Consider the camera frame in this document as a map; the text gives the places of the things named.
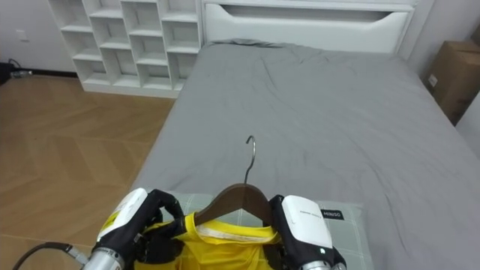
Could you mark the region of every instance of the gray bed sheet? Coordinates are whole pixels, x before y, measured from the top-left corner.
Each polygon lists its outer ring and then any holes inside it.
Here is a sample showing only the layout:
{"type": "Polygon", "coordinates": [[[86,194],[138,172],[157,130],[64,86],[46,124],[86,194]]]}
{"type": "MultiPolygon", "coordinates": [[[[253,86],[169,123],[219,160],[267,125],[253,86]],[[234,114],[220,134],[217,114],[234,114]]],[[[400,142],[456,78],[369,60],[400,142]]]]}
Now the gray bed sheet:
{"type": "Polygon", "coordinates": [[[133,187],[361,203],[377,270],[480,269],[479,160],[391,55],[205,46],[133,187]]]}

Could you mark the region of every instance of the cable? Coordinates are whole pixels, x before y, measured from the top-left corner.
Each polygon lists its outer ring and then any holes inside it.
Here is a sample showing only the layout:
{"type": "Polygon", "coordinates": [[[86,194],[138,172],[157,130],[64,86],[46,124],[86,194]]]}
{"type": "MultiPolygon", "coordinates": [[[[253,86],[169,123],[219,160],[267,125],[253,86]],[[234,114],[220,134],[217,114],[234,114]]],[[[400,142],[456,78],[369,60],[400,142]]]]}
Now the cable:
{"type": "Polygon", "coordinates": [[[71,244],[65,244],[65,243],[58,243],[58,242],[45,242],[43,244],[39,244],[38,246],[33,247],[31,250],[27,251],[23,256],[20,257],[18,262],[16,262],[15,266],[13,267],[13,270],[18,270],[20,269],[20,266],[35,252],[39,251],[40,249],[44,248],[51,248],[51,249],[56,249],[59,251],[64,251],[65,253],[68,253],[70,249],[72,249],[71,244]]]}
{"type": "Polygon", "coordinates": [[[8,59],[8,64],[12,64],[12,62],[15,63],[18,66],[17,68],[22,68],[22,66],[19,64],[19,62],[17,62],[15,59],[12,59],[12,58],[8,59]]]}

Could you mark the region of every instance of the wall outlet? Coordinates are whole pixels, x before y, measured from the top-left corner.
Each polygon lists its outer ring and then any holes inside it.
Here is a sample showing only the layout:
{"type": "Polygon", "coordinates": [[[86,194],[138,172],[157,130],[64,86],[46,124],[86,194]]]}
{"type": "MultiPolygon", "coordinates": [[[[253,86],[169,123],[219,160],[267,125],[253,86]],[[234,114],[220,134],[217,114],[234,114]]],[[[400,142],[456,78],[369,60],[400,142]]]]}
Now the wall outlet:
{"type": "Polygon", "coordinates": [[[20,41],[29,41],[29,38],[27,37],[25,30],[16,30],[16,36],[20,41]]]}

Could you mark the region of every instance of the white stripe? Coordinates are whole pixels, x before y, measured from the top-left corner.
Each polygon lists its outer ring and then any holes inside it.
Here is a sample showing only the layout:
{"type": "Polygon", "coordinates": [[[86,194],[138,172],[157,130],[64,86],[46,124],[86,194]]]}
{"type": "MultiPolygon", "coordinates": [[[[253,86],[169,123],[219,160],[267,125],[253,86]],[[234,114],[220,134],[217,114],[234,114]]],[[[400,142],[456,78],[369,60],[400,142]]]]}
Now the white stripe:
{"type": "Polygon", "coordinates": [[[272,240],[272,237],[255,237],[255,236],[245,236],[245,235],[234,235],[227,232],[217,231],[215,229],[207,228],[203,225],[199,225],[196,227],[196,231],[201,236],[210,236],[215,237],[218,239],[230,239],[230,240],[237,240],[242,242],[268,242],[272,240]]]}

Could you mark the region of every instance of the wooden floor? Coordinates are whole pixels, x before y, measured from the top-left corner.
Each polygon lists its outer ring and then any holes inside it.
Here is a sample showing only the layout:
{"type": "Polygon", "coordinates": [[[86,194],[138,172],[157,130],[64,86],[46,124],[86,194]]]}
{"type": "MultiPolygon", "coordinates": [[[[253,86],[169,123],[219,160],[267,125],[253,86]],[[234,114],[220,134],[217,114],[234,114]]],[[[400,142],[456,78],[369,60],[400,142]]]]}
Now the wooden floor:
{"type": "MultiPolygon", "coordinates": [[[[0,269],[45,241],[89,252],[173,102],[85,93],[76,79],[32,77],[1,86],[0,269]]],[[[47,250],[22,269],[79,268],[47,250]]]]}

